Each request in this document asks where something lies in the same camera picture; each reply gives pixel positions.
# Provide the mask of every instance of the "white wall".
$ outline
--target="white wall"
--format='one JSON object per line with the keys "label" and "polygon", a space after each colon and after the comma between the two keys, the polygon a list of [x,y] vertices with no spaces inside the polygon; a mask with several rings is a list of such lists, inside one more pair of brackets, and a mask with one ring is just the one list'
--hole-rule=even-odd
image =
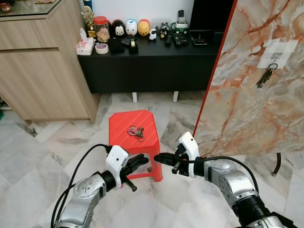
{"label": "white wall", "polygon": [[121,19],[148,19],[152,26],[159,22],[177,20],[178,11],[184,10],[188,23],[194,0],[92,0],[96,16],[106,16],[111,22]]}

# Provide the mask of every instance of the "red panel edge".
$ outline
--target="red panel edge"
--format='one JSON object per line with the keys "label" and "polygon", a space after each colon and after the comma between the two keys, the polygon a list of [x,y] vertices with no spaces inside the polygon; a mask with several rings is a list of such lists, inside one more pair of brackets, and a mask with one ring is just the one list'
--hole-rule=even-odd
{"label": "red panel edge", "polygon": [[214,76],[214,72],[215,72],[215,69],[217,68],[217,65],[218,65],[218,60],[219,60],[219,57],[220,57],[220,53],[222,52],[222,49],[223,49],[223,46],[224,46],[224,43],[225,43],[225,40],[226,40],[226,36],[227,36],[227,33],[228,33],[228,29],[229,29],[229,26],[230,26],[230,23],[231,23],[231,20],[232,20],[232,16],[233,16],[234,10],[236,9],[236,6],[237,6],[237,2],[238,2],[238,0],[234,0],[234,2],[232,4],[231,12],[230,12],[228,22],[227,22],[227,25],[226,25],[226,28],[225,28],[223,39],[222,39],[222,42],[219,46],[218,55],[217,55],[217,58],[215,60],[214,66],[213,66],[211,77],[210,77],[210,80],[209,80],[209,83],[208,83],[208,86],[207,86],[207,90],[205,92],[203,102],[202,102],[201,107],[200,107],[199,116],[198,116],[198,119],[197,119],[195,127],[194,127],[194,131],[193,131],[193,134],[192,134],[193,137],[195,136],[196,130],[197,130],[198,125],[199,125],[200,116],[201,116],[201,113],[203,111],[203,107],[204,107],[205,102],[206,102],[206,98],[207,98],[207,95],[208,95],[208,92],[209,92],[209,89],[210,89],[210,85],[211,85],[211,82],[212,82],[212,79],[213,79],[213,76]]}

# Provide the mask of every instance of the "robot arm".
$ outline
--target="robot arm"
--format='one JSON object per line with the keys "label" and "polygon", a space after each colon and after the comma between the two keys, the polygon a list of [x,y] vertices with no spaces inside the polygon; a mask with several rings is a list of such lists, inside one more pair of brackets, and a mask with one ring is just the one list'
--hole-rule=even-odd
{"label": "robot arm", "polygon": [[91,177],[79,181],[74,189],[72,199],[67,203],[56,228],[88,228],[93,211],[98,202],[112,189],[119,189],[126,183],[132,191],[137,187],[127,178],[139,166],[149,159],[143,154],[128,159],[129,154],[120,146],[113,146],[105,161],[106,171],[96,172]]}
{"label": "robot arm", "polygon": [[156,162],[173,166],[172,173],[195,178],[204,177],[222,192],[228,205],[246,228],[295,228],[293,222],[265,207],[249,178],[235,164],[223,158],[201,158],[199,148],[189,132],[179,138],[175,154],[161,153]]}

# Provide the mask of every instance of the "stool leg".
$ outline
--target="stool leg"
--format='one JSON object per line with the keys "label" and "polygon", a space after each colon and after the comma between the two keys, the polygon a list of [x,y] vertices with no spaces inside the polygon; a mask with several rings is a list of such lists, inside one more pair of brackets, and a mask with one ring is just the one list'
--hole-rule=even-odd
{"label": "stool leg", "polygon": [[281,153],[276,153],[276,166],[275,170],[271,173],[274,177],[277,175],[277,172],[279,172],[281,167]]}
{"label": "stool leg", "polygon": [[162,180],[162,165],[155,162],[154,158],[151,158],[150,161],[151,161],[154,181],[160,182]]}

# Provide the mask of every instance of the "wooden cabinet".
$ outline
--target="wooden cabinet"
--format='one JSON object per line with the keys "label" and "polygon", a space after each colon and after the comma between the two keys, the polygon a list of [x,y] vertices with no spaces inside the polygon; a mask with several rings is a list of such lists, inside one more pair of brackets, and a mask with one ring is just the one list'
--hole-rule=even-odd
{"label": "wooden cabinet", "polygon": [[2,53],[0,62],[0,91],[23,118],[88,117],[58,50]]}
{"label": "wooden cabinet", "polygon": [[[37,11],[29,2],[16,4]],[[0,95],[23,119],[95,121],[99,97],[90,93],[75,51],[80,11],[79,1],[56,0],[33,18],[0,17]]]}

